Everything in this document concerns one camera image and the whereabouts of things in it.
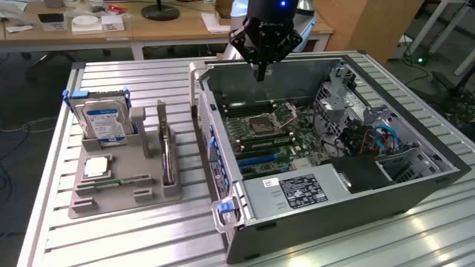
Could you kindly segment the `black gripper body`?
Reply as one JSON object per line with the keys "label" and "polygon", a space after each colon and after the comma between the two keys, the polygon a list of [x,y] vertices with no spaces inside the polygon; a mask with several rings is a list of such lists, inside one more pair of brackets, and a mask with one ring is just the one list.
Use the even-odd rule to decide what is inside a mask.
{"label": "black gripper body", "polygon": [[293,16],[297,1],[249,1],[245,31],[256,47],[260,63],[260,37],[262,32],[289,32],[293,28]]}

